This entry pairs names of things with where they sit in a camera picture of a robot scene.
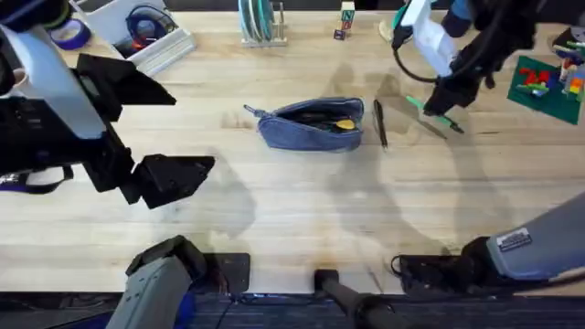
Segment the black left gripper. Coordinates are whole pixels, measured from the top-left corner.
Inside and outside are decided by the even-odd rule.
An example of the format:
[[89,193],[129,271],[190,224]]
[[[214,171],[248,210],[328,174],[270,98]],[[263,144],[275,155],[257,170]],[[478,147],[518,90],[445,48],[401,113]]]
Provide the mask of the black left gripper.
[[157,81],[123,59],[80,54],[75,68],[86,96],[106,123],[97,139],[84,140],[40,98],[16,89],[16,74],[1,71],[1,190],[46,195],[73,178],[82,165],[96,190],[118,188],[126,200],[149,209],[192,196],[216,163],[213,156],[147,155],[133,171],[131,150],[111,126],[123,105],[175,105]]

